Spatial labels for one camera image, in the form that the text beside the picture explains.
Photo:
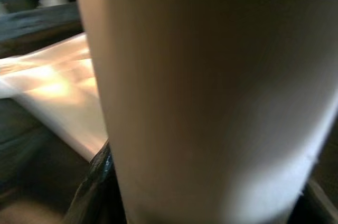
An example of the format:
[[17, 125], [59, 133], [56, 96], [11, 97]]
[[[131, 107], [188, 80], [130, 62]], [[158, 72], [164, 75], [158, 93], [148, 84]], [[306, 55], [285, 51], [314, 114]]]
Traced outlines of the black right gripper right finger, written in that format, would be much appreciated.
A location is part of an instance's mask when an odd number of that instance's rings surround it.
[[337, 223], [337, 207], [315, 180], [309, 180], [295, 207], [295, 223]]

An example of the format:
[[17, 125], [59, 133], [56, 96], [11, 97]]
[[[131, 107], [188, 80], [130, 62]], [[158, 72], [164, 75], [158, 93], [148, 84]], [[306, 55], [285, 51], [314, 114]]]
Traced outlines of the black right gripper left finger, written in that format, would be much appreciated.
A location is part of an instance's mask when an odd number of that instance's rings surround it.
[[114, 162], [106, 142], [91, 160], [64, 223], [126, 223]]

